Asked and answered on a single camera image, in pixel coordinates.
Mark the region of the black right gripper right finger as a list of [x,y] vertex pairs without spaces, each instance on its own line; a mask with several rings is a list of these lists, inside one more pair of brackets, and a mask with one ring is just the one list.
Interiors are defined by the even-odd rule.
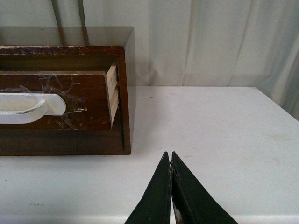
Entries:
[[177,224],[236,224],[180,157],[172,153],[172,202]]

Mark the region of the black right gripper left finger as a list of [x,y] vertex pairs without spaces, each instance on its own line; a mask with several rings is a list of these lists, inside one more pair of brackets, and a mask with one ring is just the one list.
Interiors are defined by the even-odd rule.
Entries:
[[168,224],[171,210],[172,170],[167,152],[163,156],[127,224]]

